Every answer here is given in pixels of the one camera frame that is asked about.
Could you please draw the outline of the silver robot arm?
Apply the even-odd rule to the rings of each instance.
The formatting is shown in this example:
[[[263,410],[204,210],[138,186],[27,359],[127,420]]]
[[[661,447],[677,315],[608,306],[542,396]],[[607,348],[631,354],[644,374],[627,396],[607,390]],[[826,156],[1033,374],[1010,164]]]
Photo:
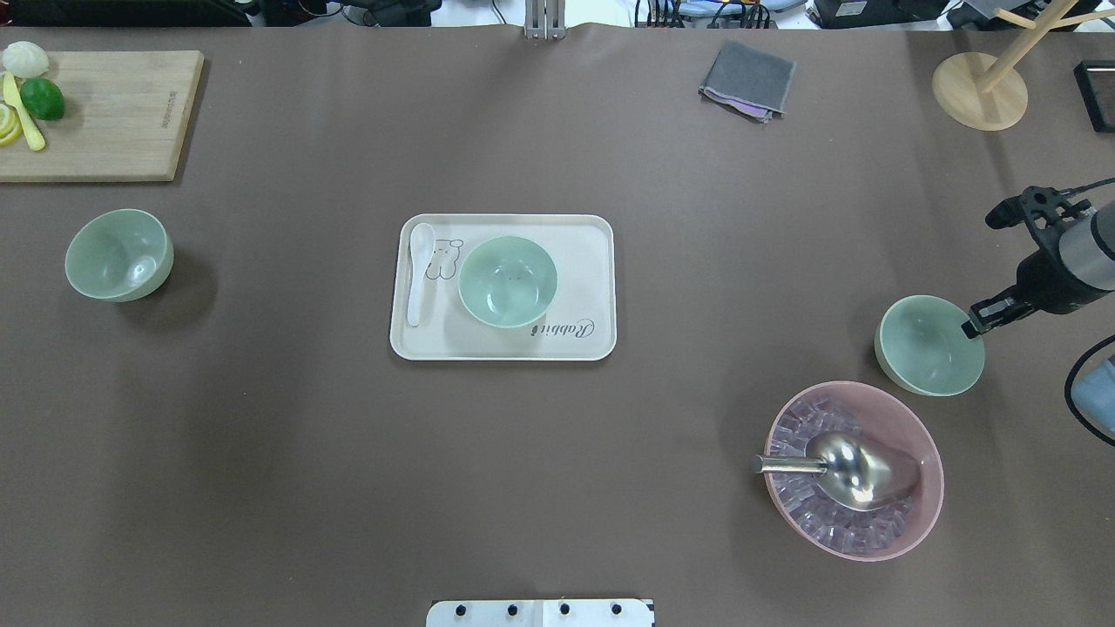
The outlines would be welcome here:
[[[968,338],[1035,311],[1072,314],[1114,290],[1112,204],[1092,210],[1090,201],[1072,203],[1068,192],[1031,186],[998,203],[986,223],[1027,226],[1037,250],[1017,266],[1015,286],[970,307],[961,326]]]

